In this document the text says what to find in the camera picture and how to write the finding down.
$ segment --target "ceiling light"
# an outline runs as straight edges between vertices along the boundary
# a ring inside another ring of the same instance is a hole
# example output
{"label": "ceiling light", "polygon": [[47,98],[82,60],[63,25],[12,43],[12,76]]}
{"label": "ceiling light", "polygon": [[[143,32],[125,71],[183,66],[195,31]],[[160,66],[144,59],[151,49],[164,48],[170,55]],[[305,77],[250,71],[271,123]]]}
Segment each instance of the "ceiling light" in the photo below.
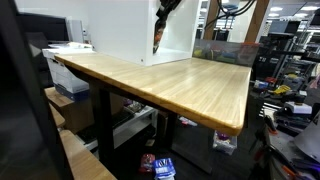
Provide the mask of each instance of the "ceiling light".
{"label": "ceiling light", "polygon": [[282,9],[283,9],[283,8],[281,8],[281,7],[272,7],[272,8],[270,9],[270,11],[282,11]]}
{"label": "ceiling light", "polygon": [[314,11],[314,10],[317,10],[319,7],[316,7],[316,6],[305,6],[303,8],[301,8],[301,10],[303,11]]}
{"label": "ceiling light", "polygon": [[276,13],[271,13],[269,14],[270,17],[276,17],[276,16],[279,16],[279,14],[276,14]]}
{"label": "ceiling light", "polygon": [[308,16],[308,14],[306,14],[306,13],[298,13],[298,14],[295,14],[294,16],[296,16],[296,17],[305,17],[305,16]]}
{"label": "ceiling light", "polygon": [[206,8],[201,8],[200,12],[207,12],[208,10]]}

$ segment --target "wooden pillar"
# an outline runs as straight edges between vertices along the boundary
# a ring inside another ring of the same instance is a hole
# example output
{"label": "wooden pillar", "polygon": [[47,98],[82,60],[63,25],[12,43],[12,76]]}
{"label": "wooden pillar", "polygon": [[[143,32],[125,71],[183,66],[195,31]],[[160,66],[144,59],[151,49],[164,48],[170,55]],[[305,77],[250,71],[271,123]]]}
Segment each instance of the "wooden pillar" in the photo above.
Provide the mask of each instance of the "wooden pillar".
{"label": "wooden pillar", "polygon": [[255,42],[270,0],[257,0],[245,42]]}
{"label": "wooden pillar", "polygon": [[[207,22],[206,22],[205,26],[207,26],[208,23],[210,23],[212,20],[214,20],[217,17],[218,13],[219,13],[219,6],[217,4],[217,0],[210,0],[210,6],[208,9],[208,17],[207,17]],[[203,39],[212,40],[213,27],[215,26],[215,24],[216,24],[216,22],[214,22],[207,29],[205,29]]]}

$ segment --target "black table leg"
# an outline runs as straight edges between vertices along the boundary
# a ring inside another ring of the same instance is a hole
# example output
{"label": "black table leg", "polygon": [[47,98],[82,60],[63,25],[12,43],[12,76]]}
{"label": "black table leg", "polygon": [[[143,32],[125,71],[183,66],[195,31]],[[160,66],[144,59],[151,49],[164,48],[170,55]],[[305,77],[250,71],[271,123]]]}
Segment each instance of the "black table leg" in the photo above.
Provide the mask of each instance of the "black table leg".
{"label": "black table leg", "polygon": [[100,162],[111,168],[114,154],[110,92],[90,84]]}
{"label": "black table leg", "polygon": [[167,121],[167,130],[165,136],[165,145],[170,148],[174,153],[180,155],[185,160],[189,161],[191,164],[195,165],[199,169],[203,170],[204,172],[211,174],[212,167],[208,165],[207,162],[200,159],[198,154],[192,154],[188,152],[183,147],[179,146],[178,144],[173,142],[174,139],[174,129],[176,126],[176,121],[178,117],[176,113],[169,113],[168,114],[168,121]]}

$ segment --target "light wood tabletop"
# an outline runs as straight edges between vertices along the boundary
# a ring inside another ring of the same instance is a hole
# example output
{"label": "light wood tabletop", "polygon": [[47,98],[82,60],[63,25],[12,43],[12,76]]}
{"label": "light wood tabletop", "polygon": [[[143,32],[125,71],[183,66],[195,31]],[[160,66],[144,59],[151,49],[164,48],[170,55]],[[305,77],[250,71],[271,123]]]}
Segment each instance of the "light wood tabletop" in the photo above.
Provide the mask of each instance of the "light wood tabletop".
{"label": "light wood tabletop", "polygon": [[61,116],[61,114],[51,105],[49,104],[52,115],[53,115],[53,119],[57,125],[58,128],[62,128],[65,124],[66,121],[65,119]]}
{"label": "light wood tabletop", "polygon": [[99,53],[56,59],[209,128],[242,130],[251,68],[197,58],[141,66]]}
{"label": "light wood tabletop", "polygon": [[75,180],[116,179],[71,131],[61,131],[60,137]]}

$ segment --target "wire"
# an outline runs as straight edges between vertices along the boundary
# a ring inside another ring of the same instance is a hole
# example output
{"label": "wire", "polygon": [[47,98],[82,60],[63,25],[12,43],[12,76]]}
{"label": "wire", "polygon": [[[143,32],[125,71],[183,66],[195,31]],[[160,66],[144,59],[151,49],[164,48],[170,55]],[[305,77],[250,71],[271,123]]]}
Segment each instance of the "wire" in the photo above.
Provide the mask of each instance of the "wire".
{"label": "wire", "polygon": [[206,30],[209,26],[214,24],[218,19],[221,19],[223,17],[226,17],[228,19],[229,16],[236,17],[236,16],[239,16],[239,15],[245,13],[246,11],[248,11],[248,9],[251,8],[251,6],[254,4],[255,1],[256,0],[249,0],[248,3],[246,5],[244,5],[242,8],[240,8],[239,10],[236,10],[234,12],[229,12],[229,11],[225,11],[222,6],[221,1],[217,0],[217,4],[219,6],[218,11],[220,12],[220,10],[221,10],[224,13],[224,15],[218,16],[219,15],[219,13],[218,13],[217,17],[215,19],[213,19],[212,21],[210,21],[209,23],[207,23],[207,25],[205,26],[204,29]]}

